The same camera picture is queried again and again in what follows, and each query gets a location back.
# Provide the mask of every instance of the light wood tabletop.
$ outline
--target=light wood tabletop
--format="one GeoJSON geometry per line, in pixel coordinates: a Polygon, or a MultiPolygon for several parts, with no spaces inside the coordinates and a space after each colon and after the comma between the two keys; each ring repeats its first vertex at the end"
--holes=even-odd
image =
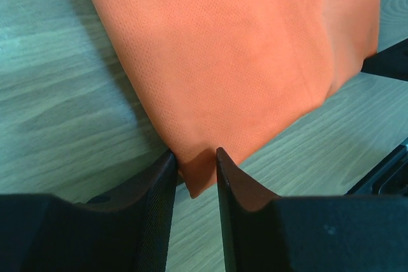
{"type": "MultiPolygon", "coordinates": [[[[408,37],[408,0],[381,0],[379,50],[408,37]]],[[[360,74],[241,166],[283,195],[343,194],[408,137],[408,82],[360,74]]],[[[91,0],[0,0],[0,193],[86,201],[166,146],[91,0]]],[[[168,271],[223,271],[217,189],[177,187],[168,271]]]]}

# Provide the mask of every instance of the folded cloth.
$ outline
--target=folded cloth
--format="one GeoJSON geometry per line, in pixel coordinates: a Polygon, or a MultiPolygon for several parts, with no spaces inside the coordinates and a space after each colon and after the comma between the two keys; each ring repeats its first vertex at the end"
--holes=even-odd
{"type": "Polygon", "coordinates": [[[376,52],[380,0],[93,0],[192,197],[376,52]]]}

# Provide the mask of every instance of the wooden surface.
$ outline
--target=wooden surface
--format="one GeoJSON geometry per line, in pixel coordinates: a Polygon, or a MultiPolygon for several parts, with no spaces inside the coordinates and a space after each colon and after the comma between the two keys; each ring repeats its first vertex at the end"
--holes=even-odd
{"type": "MultiPolygon", "coordinates": [[[[382,0],[382,50],[408,0],[382,0]]],[[[341,194],[408,137],[408,83],[361,74],[242,164],[282,195],[341,194]]],[[[165,146],[91,0],[0,0],[0,192],[85,201],[165,146]]],[[[216,187],[177,188],[168,271],[223,271],[216,187]]]]}

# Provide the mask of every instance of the wood grain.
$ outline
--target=wood grain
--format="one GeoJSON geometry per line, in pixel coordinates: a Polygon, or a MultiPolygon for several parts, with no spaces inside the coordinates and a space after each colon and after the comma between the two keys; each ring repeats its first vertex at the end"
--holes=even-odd
{"type": "MultiPolygon", "coordinates": [[[[408,37],[381,0],[379,50],[408,37]]],[[[360,74],[242,164],[282,195],[341,194],[408,136],[408,83],[360,74]]],[[[85,201],[165,150],[91,0],[0,0],[0,192],[85,201]]],[[[177,188],[168,271],[223,271],[216,187],[177,188]]]]}

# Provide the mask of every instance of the towel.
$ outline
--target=towel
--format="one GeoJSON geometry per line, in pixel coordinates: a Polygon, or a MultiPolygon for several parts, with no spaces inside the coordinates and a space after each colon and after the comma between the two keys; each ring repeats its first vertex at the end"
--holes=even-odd
{"type": "Polygon", "coordinates": [[[217,147],[244,161],[377,49],[380,0],[92,1],[191,197],[217,147]]]}

